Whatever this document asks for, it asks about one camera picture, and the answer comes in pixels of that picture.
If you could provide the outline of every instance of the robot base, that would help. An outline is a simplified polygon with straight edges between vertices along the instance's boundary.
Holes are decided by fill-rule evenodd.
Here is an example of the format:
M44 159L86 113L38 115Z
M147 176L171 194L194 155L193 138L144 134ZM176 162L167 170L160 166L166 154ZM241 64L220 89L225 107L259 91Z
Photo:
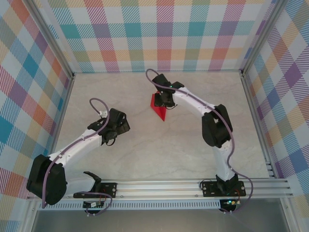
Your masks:
M96 185L96 191L95 192L102 192L110 195L112 198L116 197L116 191L117 191L117 183L98 183ZM81 194L79 192L73 194L73 198L100 198L101 195L87 195L87 194Z
M242 181L238 181L233 188L226 194L223 194L217 187L217 181L203 181L201 183L204 197L244 197L246 189Z

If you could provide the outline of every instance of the plaid wallpaper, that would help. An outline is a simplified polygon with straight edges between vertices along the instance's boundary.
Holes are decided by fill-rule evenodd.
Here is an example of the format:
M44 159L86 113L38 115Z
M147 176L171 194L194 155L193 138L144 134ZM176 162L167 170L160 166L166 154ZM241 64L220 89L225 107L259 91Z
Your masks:
M35 2L71 66L92 73L238 70L271 0Z
M309 0L288 2L248 82L276 168L309 226Z
M253 38L253 40L251 41L251 44L250 44L250 46L249 46L249 49L247 50L247 53L246 53L246 55L245 55L245 57L244 57L244 59L243 59L243 61L242 61L242 64L241 64L241 66L240 66L240 69L241 69L241 70L244 68L244 66L245 66L245 64L246 64L246 62L247 62L247 60L248 60L248 57L249 57L249 55L251 54L252 49L254 48L256 42L258 41L258 39L259 39L259 37L260 37L260 34L261 34L262 30L264 29L264 26L266 25L266 22L267 22L268 18L270 17L270 15L271 15L271 13L272 13L274 7L275 7L276 2L277 2L277 0L272 0L272 1L271 1L271 4L269 5L269 7L268 7L268 9L267 9L267 12L266 12L266 14L264 15L263 20L262 20L262 22L261 22L261 24L260 24L258 30L256 31L256 33L255 33L255 35L254 35L254 38Z
M1 232L18 228L32 160L49 153L68 84L22 0L1 0Z

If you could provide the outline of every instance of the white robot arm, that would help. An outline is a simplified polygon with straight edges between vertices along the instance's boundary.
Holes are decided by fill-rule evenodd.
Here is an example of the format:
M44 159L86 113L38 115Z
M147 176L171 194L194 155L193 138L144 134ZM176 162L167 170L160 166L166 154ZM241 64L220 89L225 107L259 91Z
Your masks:
M232 154L232 125L225 106L215 106L191 93L179 82L169 82L163 74L158 74L151 80L158 92L154 95L155 106L174 107L180 105L202 119L202 136L204 141L213 148L217 165L216 182L212 182L203 192L204 196L230 195L235 189L242 190L243 182L238 180L238 175L230 168Z
M181 87L179 90L183 90L187 93L190 93L191 95L194 95L191 93L186 87ZM188 109L192 114L196 115L199 118L202 118L206 113L211 113L211 110L209 108L204 107L202 104L194 100L193 98L189 97L188 95L185 95L181 92L175 92L172 95L173 101L176 105L181 105ZM206 101L207 105L209 105L211 108L215 108L215 105L210 104ZM226 141L222 144L220 148L213 146L213 153L216 160L217 165L217 175L220 177L223 181L227 181L234 177L234 172L229 169L227 165L227 157L231 153L232 150L232 144L231 141Z
M48 204L56 204L64 196L81 191L97 192L96 187L101 182L99 177L90 172L84 172L77 176L69 176L68 170L73 164L93 149L103 145L104 143L106 143L106 145L112 145L118 135L130 130L130 126L126 120L126 114L112 108L110 109L110 117L107 126L104 129L101 129L98 134L94 134L94 132L103 127L105 122L106 118L101 118L100 120L90 124L85 132L71 144L77 140L82 140L72 146L63 155L60 155L60 153L71 144L48 157L43 155L36 157L30 171L27 189L42 198L43 180L47 168L51 165L52 161L59 156L48 174L45 197L45 201Z

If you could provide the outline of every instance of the marble floor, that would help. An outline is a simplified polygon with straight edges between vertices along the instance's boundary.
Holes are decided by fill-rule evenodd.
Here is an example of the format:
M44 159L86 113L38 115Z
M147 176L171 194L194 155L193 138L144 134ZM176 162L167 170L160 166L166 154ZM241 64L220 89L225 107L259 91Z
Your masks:
M237 72L166 72L165 76L209 103L225 105L236 141L233 167L249 177L268 177ZM88 103L92 97L125 112L131 130L120 135L113 146L93 150L71 172L91 171L102 179L214 178L215 160L202 138L201 119L177 106L167 111L163 122L150 108L155 92L144 73L77 74L56 150L98 120ZM99 102L95 106L104 110Z

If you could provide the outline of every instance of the red block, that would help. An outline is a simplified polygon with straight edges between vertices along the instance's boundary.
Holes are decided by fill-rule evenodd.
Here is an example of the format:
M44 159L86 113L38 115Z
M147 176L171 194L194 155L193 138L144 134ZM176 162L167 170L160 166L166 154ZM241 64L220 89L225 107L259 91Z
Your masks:
M161 106L155 106L154 103L155 103L155 95L153 94L153 96L151 97L150 106L156 112L156 114L159 115L159 117L163 121L165 121L166 108L165 107L161 107Z

